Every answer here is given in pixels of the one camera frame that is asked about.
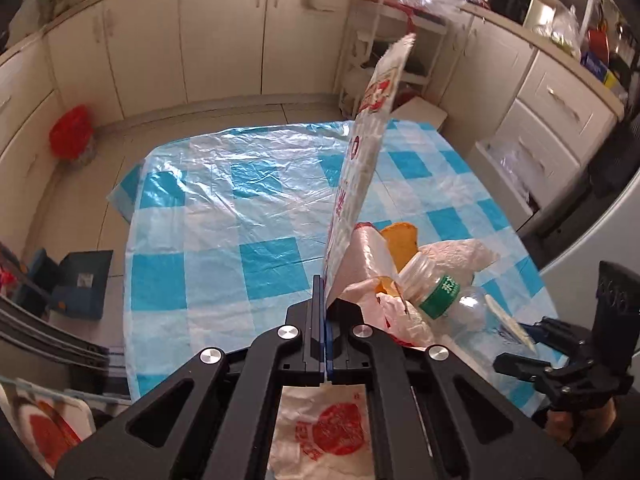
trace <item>plastic tablecloth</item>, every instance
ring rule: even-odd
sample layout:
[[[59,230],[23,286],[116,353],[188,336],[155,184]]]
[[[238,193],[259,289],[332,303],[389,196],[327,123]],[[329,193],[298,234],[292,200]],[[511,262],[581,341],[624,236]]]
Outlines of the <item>plastic tablecloth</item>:
[[[202,348],[248,346],[310,296],[351,126],[232,128],[178,140],[113,190],[110,200],[130,220],[124,331],[133,399]],[[429,124],[388,124],[360,219],[378,228],[411,222],[419,245],[478,238],[501,257],[474,283],[520,322],[556,316],[500,208]],[[503,393],[526,413],[540,400],[527,383]]]

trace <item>green label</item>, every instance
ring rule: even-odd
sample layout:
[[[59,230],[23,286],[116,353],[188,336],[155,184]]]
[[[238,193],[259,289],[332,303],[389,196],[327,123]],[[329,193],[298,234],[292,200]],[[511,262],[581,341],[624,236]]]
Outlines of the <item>green label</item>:
[[[459,292],[460,284],[445,274],[429,297],[420,304],[420,308],[431,319],[436,319],[456,300]]]

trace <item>plastic bottle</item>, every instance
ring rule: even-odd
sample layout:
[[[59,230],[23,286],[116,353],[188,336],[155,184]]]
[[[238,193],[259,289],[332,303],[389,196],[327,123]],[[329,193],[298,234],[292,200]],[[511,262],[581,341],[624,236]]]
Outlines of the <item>plastic bottle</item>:
[[[426,254],[418,252],[404,266],[399,285],[404,298],[426,317],[434,335],[443,344],[450,338],[475,363],[459,356],[494,386],[510,379],[494,372],[498,355],[537,357],[529,335],[494,298],[479,286],[460,286]]]

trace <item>white drawer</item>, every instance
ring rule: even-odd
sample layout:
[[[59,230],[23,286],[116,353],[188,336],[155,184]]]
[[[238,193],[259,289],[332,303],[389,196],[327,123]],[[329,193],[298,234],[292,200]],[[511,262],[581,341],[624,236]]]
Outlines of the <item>white drawer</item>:
[[[533,216],[533,211],[513,187],[500,165],[489,156],[486,143],[486,140],[476,142],[466,156],[466,163],[500,206],[511,226],[518,230]]]
[[[58,160],[49,148],[49,131],[63,111],[55,92],[36,108],[0,156],[0,240],[22,256],[31,221]]]
[[[616,123],[613,112],[587,85],[542,52],[536,56],[518,98],[584,163]]]
[[[42,38],[0,66],[0,153],[52,90]]]
[[[558,137],[517,99],[495,137],[517,143],[537,165],[522,180],[540,208],[549,205],[580,170],[580,165]]]

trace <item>table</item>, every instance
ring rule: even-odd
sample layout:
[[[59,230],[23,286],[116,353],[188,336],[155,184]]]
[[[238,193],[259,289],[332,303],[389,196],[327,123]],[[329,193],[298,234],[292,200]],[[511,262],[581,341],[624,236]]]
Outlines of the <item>table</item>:
[[[133,399],[204,347],[248,346],[310,297],[351,125],[178,140],[153,150],[112,192],[130,219],[124,330]],[[476,274],[476,285],[520,322],[556,315],[500,208],[428,124],[389,123],[360,219],[378,228],[411,222],[419,245],[478,238],[501,258]],[[559,362],[549,348],[540,354]],[[505,394],[525,413],[540,400],[527,383]]]

